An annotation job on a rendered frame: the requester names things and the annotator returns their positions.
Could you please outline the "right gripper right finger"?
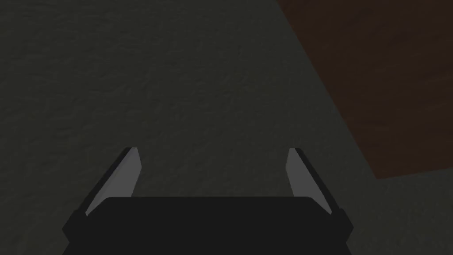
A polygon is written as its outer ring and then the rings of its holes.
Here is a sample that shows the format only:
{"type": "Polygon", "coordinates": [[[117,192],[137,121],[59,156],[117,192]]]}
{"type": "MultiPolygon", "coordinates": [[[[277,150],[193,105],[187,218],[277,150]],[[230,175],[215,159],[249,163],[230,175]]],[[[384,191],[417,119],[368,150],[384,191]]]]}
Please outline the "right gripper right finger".
{"type": "Polygon", "coordinates": [[[288,150],[285,169],[293,196],[299,198],[301,211],[324,215],[344,213],[302,149],[288,150]]]}

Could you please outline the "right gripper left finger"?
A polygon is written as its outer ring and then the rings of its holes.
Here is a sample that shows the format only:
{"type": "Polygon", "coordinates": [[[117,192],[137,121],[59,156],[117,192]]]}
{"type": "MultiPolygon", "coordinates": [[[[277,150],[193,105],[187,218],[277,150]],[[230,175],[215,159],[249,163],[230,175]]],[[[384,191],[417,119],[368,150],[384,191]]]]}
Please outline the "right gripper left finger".
{"type": "Polygon", "coordinates": [[[138,148],[126,147],[120,152],[101,179],[73,214],[88,216],[104,200],[131,197],[142,169],[138,148]]]}

